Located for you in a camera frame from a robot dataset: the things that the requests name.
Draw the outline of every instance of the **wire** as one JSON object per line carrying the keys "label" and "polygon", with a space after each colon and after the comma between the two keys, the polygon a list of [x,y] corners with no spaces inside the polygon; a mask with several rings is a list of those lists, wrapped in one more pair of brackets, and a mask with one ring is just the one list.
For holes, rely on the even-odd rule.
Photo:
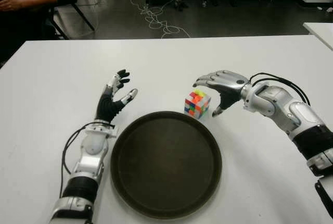
{"label": "wire", "polygon": [[163,29],[164,33],[163,33],[161,39],[164,38],[166,35],[178,34],[181,31],[183,31],[187,35],[188,38],[191,38],[191,36],[183,28],[169,25],[167,20],[165,20],[165,21],[158,20],[158,16],[160,16],[164,13],[164,11],[163,11],[164,7],[173,1],[174,0],[170,0],[169,2],[164,4],[162,7],[152,7],[152,8],[141,9],[138,4],[135,4],[133,2],[133,0],[130,0],[131,4],[138,8],[138,10],[140,11],[140,15],[146,15],[145,20],[149,23],[150,29],[152,29],[152,30]]}
{"label": "wire", "polygon": [[302,98],[302,101],[306,104],[308,104],[309,106],[311,105],[310,104],[310,100],[309,98],[307,97],[307,95],[305,94],[305,92],[300,88],[298,87],[296,84],[294,84],[293,82],[287,80],[287,79],[284,79],[282,77],[278,77],[278,76],[275,76],[273,74],[269,74],[269,73],[265,73],[265,72],[260,72],[260,73],[257,73],[253,76],[250,77],[250,82],[252,81],[252,79],[256,76],[259,76],[259,75],[266,75],[266,76],[271,76],[273,78],[264,78],[264,79],[259,79],[258,81],[254,82],[253,83],[253,86],[256,85],[258,82],[261,82],[261,81],[277,81],[277,82],[280,82],[280,83],[283,83],[289,87],[291,87],[293,90],[295,90],[297,92],[297,94]]}
{"label": "wire", "polygon": [[63,168],[65,167],[65,170],[67,171],[68,174],[71,174],[70,170],[68,169],[67,165],[66,165],[66,152],[67,149],[70,147],[70,145],[75,141],[75,139],[78,137],[78,135],[80,134],[80,132],[82,130],[84,130],[88,125],[91,124],[102,124],[102,125],[106,125],[109,127],[114,128],[114,125],[109,124],[109,123],[104,123],[104,122],[90,122],[85,124],[84,126],[82,126],[81,128],[79,128],[78,130],[76,130],[74,133],[72,133],[72,135],[68,138],[63,150],[62,150],[62,157],[61,157],[61,182],[60,182],[60,192],[59,192],[59,198],[61,198],[61,194],[62,194],[62,187],[63,187]]}

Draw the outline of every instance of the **dark brown tray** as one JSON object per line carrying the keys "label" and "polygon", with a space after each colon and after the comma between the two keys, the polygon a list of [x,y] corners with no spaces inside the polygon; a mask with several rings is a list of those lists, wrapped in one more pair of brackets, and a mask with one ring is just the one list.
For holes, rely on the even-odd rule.
{"label": "dark brown tray", "polygon": [[214,193],[221,176],[219,146],[184,114],[142,116],[119,136],[111,156],[113,184],[138,212],[158,219],[186,216]]}

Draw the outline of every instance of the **white table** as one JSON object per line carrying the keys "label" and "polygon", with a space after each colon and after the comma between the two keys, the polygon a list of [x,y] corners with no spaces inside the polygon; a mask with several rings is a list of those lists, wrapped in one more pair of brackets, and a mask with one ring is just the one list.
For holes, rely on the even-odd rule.
{"label": "white table", "polygon": [[333,23],[305,22],[303,26],[333,51]]}
{"label": "white table", "polygon": [[[63,145],[92,120],[105,83],[122,68],[131,71],[132,81],[119,96],[131,88],[139,94],[113,122],[120,132],[153,111],[182,112],[195,79],[218,69],[247,77],[266,71],[292,80],[332,129],[332,66],[331,51],[312,35],[26,42],[0,70],[1,220],[48,222],[59,192]],[[316,178],[287,136],[270,119],[243,110],[241,102],[212,119],[218,94],[202,90],[213,96],[201,122],[221,148],[222,179],[206,206],[172,223],[331,223],[314,189]],[[70,166],[79,145],[69,151]],[[108,166],[96,205],[96,224],[162,223],[119,199]]]}

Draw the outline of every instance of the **floor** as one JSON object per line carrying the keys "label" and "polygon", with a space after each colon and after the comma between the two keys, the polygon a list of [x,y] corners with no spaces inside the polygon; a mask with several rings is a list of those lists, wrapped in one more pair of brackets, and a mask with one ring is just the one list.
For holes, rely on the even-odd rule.
{"label": "floor", "polygon": [[96,28],[95,32],[84,23],[71,7],[59,7],[56,20],[71,39],[153,39],[153,38],[205,38],[218,36],[295,35],[308,34],[304,22],[333,22],[333,13],[317,8],[304,8],[295,1],[273,3],[239,0],[232,7],[228,0],[219,0],[214,7],[201,6],[201,0],[187,0],[189,8],[176,11],[173,3],[163,8],[157,17],[167,21],[166,34],[161,24],[151,24],[142,14],[145,0],[78,0],[78,5]]}

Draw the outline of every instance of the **rubik's cube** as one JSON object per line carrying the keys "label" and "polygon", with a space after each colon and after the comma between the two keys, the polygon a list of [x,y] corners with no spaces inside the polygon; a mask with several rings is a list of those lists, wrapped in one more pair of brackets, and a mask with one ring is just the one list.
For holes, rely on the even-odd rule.
{"label": "rubik's cube", "polygon": [[185,114],[199,119],[209,108],[210,96],[200,90],[194,90],[185,99]]}

